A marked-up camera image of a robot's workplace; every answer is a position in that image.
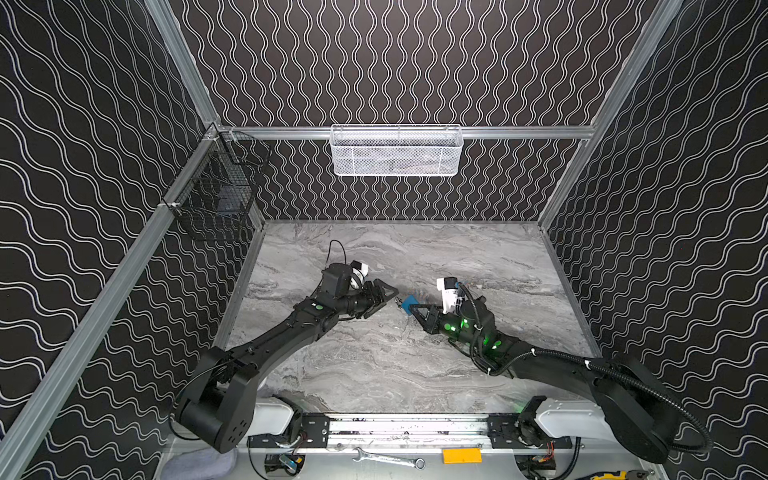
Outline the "aluminium left side bar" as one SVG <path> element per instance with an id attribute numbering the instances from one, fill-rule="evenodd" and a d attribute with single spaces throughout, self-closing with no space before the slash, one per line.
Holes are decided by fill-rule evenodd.
<path id="1" fill-rule="evenodd" d="M 210 125 L 2 440 L 3 479 L 19 479 L 33 459 L 87 364 L 172 225 L 175 216 L 171 206 L 185 199 L 185 188 L 197 174 L 218 137 L 216 126 Z"/>

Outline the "aluminium back crossbar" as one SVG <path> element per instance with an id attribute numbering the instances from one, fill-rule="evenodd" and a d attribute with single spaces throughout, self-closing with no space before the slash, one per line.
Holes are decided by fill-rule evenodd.
<path id="1" fill-rule="evenodd" d="M 387 135 L 460 134 L 465 140 L 508 139 L 590 139 L 596 129 L 591 126 L 457 126 L 457 125 L 335 125 L 331 127 L 223 127 L 231 135 L 257 140 L 330 141 L 337 133 L 360 139 L 383 138 Z"/>

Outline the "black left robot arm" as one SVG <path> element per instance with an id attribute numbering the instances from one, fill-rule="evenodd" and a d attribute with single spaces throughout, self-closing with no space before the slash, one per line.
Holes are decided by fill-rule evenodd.
<path id="1" fill-rule="evenodd" d="M 277 326 L 229 350 L 207 350 L 174 402 L 173 419 L 218 452 L 232 450 L 246 436 L 260 384 L 272 370 L 339 321 L 369 318 L 398 294 L 380 279 L 368 280 L 357 261 L 330 264 Z"/>

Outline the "yellow black tool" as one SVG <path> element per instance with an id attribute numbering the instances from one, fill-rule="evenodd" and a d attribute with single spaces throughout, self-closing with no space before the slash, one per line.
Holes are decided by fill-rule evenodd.
<path id="1" fill-rule="evenodd" d="M 642 469 L 599 471 L 578 477 L 577 480 L 647 480 L 651 472 Z"/>

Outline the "yellow block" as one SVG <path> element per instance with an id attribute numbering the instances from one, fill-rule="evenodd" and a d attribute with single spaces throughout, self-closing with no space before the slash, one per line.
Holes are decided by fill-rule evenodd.
<path id="1" fill-rule="evenodd" d="M 480 448 L 450 448 L 442 450 L 446 465 L 480 464 L 483 461 Z"/>

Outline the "aluminium corner frame post left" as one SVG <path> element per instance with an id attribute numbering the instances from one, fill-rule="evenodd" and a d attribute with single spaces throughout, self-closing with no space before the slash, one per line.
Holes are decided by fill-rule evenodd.
<path id="1" fill-rule="evenodd" d="M 206 124 L 220 125 L 220 117 L 210 93 L 204 85 L 196 61 L 183 36 L 180 23 L 173 13 L 170 2 L 147 0 L 145 4 L 200 120 Z"/>

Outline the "silver combination wrench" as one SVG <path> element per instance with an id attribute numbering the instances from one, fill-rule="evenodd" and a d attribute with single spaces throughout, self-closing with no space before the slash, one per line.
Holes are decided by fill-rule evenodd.
<path id="1" fill-rule="evenodd" d="M 426 468 L 426 461 L 423 458 L 404 458 L 386 454 L 372 453 L 359 447 L 357 447 L 355 451 L 357 454 L 357 456 L 354 458 L 355 462 L 370 461 L 387 465 L 404 466 L 419 471 L 422 471 Z"/>

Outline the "grey cloth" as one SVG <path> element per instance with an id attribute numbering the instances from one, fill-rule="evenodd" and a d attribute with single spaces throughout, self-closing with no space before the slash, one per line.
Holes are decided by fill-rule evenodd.
<path id="1" fill-rule="evenodd" d="M 172 457 L 163 467 L 162 480 L 210 480 L 229 475 L 237 464 L 238 453 L 231 450 L 219 453 L 206 448 Z"/>

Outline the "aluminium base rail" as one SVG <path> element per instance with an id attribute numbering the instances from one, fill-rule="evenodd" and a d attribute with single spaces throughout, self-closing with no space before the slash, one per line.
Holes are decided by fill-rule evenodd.
<path id="1" fill-rule="evenodd" d="M 539 414 L 323 414 L 263 406 L 248 429 L 239 427 L 225 436 L 225 445 L 301 452 L 356 447 L 408 453 L 447 448 L 531 451 L 551 441 L 568 448 L 577 437 L 619 446 L 603 416 L 580 402 L 546 404 Z"/>

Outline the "aluminium corner frame post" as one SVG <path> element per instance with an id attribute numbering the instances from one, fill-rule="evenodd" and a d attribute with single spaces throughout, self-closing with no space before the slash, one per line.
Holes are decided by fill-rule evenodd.
<path id="1" fill-rule="evenodd" d="M 147 0 L 145 4 L 200 120 L 206 124 L 220 125 L 220 117 L 210 93 L 204 85 L 196 61 L 183 36 L 180 23 L 173 13 L 170 2 Z"/>
<path id="2" fill-rule="evenodd" d="M 618 115 L 623 103 L 636 85 L 640 74 L 656 51 L 671 22 L 678 14 L 683 1 L 658 1 L 651 16 L 644 24 L 632 50 L 622 65 L 619 74 L 607 92 L 600 109 L 591 122 L 592 133 L 582 140 L 574 152 L 567 168 L 560 178 L 547 205 L 543 209 L 538 225 L 548 231 L 555 217 L 564 205 L 570 191 L 584 171 L 593 152 L 598 147 L 608 128 Z"/>

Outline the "aluminium corner frame post right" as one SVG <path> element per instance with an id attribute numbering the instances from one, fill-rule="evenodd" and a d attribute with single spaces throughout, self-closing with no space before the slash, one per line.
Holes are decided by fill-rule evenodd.
<path id="1" fill-rule="evenodd" d="M 623 103 L 636 85 L 640 74 L 656 51 L 671 22 L 678 14 L 683 1 L 658 1 L 651 16 L 644 24 L 632 50 L 622 65 L 619 74 L 607 92 L 600 109 L 591 122 L 592 133 L 582 140 L 574 152 L 567 168 L 560 178 L 547 205 L 543 209 L 538 225 L 548 231 L 555 217 L 564 205 L 570 191 L 584 171 L 593 152 L 598 147 L 608 128 L 618 115 Z"/>

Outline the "blue padlock front large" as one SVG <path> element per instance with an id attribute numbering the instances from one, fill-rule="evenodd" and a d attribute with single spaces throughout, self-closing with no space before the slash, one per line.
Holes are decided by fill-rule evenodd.
<path id="1" fill-rule="evenodd" d="M 419 301 L 413 296 L 409 295 L 405 298 L 401 298 L 400 296 L 395 298 L 395 303 L 398 308 L 402 309 L 406 315 L 412 316 L 412 307 L 414 305 L 418 305 Z"/>

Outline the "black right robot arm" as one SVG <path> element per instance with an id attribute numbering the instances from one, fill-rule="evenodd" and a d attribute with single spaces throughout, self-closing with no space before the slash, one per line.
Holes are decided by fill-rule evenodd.
<path id="1" fill-rule="evenodd" d="M 683 451 L 675 437 L 684 420 L 679 400 L 632 357 L 589 358 L 532 345 L 495 328 L 480 298 L 445 313 L 409 296 L 401 307 L 430 335 L 443 335 L 488 376 L 509 374 L 569 391 L 596 404 L 618 443 L 654 463 Z"/>

